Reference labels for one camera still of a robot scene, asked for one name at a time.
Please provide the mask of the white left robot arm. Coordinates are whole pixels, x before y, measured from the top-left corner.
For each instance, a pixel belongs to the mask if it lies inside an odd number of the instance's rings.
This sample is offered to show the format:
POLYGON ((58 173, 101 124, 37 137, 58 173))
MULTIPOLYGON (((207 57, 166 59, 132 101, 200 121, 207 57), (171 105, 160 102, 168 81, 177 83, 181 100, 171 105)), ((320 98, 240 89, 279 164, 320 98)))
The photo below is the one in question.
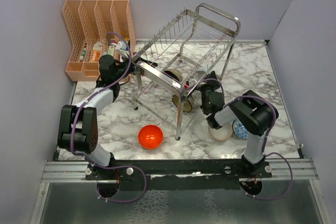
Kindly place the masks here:
POLYGON ((81 156, 98 166, 104 179, 115 175, 114 155, 98 143, 98 115, 112 104, 120 92, 121 79, 133 70, 132 56, 123 61, 105 54, 99 58, 99 76, 91 95, 75 105, 64 105, 61 109, 57 145, 75 156, 81 156))

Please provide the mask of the black bowl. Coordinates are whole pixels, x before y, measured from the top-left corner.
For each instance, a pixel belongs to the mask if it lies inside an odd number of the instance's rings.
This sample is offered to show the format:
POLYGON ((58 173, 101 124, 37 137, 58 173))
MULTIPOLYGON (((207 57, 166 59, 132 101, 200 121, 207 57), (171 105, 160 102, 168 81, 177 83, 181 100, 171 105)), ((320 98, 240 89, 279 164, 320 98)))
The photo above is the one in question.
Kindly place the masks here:
POLYGON ((182 74, 180 71, 178 71, 177 69, 167 69, 164 70, 163 73, 167 76, 169 76, 170 78, 174 79, 176 82, 182 83, 182 81, 184 80, 182 74))

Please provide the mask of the dark patterned cream-inside bowl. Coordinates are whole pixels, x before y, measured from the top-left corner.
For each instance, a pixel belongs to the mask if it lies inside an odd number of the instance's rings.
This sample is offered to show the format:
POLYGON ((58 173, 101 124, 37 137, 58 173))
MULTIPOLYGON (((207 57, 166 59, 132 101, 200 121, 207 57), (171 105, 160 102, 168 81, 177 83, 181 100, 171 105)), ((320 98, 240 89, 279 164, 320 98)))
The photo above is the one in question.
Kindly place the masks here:
MULTIPOLYGON (((179 97, 176 96, 176 95, 173 95, 172 102, 173 102, 173 104, 176 107, 178 107, 178 105, 179 105, 179 97)), ((185 100, 185 102, 183 104, 183 111, 186 112, 186 113, 189 113, 189 112, 192 111, 193 107, 194 107, 194 98, 193 98, 192 95, 189 95, 186 98, 186 100, 185 100)))

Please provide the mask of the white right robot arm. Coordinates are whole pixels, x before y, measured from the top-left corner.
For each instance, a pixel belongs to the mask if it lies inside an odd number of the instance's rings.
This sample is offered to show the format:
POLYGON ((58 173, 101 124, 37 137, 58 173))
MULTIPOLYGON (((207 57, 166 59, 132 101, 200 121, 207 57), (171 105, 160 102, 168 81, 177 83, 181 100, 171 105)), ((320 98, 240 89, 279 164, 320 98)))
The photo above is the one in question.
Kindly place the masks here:
POLYGON ((207 116, 209 127, 215 130, 234 120, 242 123, 248 136, 241 171, 246 177, 254 177, 260 171, 260 161, 265 159, 267 137, 279 113, 273 105, 251 90, 225 103, 225 95, 217 92, 218 88, 222 89, 223 86, 213 71, 196 88, 201 92, 202 112, 207 116))

